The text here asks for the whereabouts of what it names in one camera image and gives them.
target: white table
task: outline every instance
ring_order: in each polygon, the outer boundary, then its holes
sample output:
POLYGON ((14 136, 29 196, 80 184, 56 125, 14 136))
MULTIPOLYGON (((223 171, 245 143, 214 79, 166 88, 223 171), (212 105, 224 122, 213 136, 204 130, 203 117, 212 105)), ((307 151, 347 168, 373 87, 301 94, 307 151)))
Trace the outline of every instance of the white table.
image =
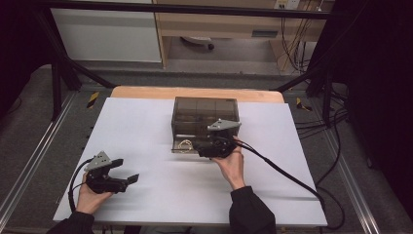
MULTIPOLYGON (((231 187, 217 165, 198 155, 174 154, 173 99, 108 98, 79 165, 104 150, 124 165, 112 177, 140 174, 126 193, 112 196, 95 221, 128 225, 226 225, 231 187)), ((239 102, 239 137, 296 178, 315 187, 287 104, 239 102)), ((280 226, 324 226, 317 198, 244 151, 244 177, 280 226)), ((75 184, 81 182, 79 174, 75 184)), ((54 220, 70 216, 67 191, 54 220)))

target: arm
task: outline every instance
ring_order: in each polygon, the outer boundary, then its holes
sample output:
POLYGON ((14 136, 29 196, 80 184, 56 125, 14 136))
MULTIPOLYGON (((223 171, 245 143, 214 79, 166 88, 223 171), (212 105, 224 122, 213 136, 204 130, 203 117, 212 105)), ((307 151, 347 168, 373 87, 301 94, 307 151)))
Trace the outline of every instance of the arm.
POLYGON ((83 175, 83 184, 79 190, 79 200, 76 212, 70 218, 58 223, 55 227, 49 230, 48 234, 91 234, 92 225, 94 224, 94 212, 103 204, 106 199, 112 196, 113 193, 106 192, 101 194, 94 193, 86 183, 86 174, 83 175))
POLYGON ((276 233, 276 218, 268 207, 244 183, 244 155, 238 146, 225 159, 213 158, 233 191, 230 209, 231 231, 235 234, 276 233))

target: silver bracket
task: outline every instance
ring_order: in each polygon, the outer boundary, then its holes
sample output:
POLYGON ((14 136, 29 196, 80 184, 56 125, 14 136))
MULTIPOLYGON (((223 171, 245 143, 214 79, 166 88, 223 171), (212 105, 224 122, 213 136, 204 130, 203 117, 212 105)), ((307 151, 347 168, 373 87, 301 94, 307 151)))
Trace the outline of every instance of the silver bracket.
POLYGON ((218 119, 218 121, 209 125, 207 129, 209 131, 221 131, 221 130, 226 130, 226 129, 237 128, 240 125, 241 125, 241 122, 218 119))
POLYGON ((112 161, 110 161, 110 158, 102 150, 97 155, 95 155, 92 161, 87 165, 87 167, 85 168, 85 172, 88 172, 93 169, 102 168, 111 164, 112 161))

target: person's left hand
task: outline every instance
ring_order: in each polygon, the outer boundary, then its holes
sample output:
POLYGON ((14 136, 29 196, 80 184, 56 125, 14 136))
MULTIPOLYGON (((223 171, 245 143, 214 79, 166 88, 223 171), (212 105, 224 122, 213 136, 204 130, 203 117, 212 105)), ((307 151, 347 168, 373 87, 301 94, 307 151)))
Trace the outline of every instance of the person's left hand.
MULTIPOLYGON (((86 181, 87 174, 88 173, 83 174, 83 183, 86 181)), ((97 211, 97 209, 103 204, 103 202, 112 195, 113 193, 111 192, 97 194, 93 192, 86 183, 84 183, 79 190, 79 199, 76 212, 93 215, 94 212, 97 211)))

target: black sleeve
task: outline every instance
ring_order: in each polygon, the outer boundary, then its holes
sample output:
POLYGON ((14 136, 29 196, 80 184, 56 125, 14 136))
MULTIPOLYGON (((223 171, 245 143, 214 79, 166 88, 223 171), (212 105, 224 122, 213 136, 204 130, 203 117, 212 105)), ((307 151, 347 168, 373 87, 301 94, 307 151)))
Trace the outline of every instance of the black sleeve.
POLYGON ((230 225, 234 234, 274 234, 276 217, 246 186, 231 192, 230 225))
POLYGON ((50 229, 48 234, 93 234, 92 226, 94 224, 94 216, 91 214, 84 214, 75 212, 70 218, 67 218, 55 227, 50 229))

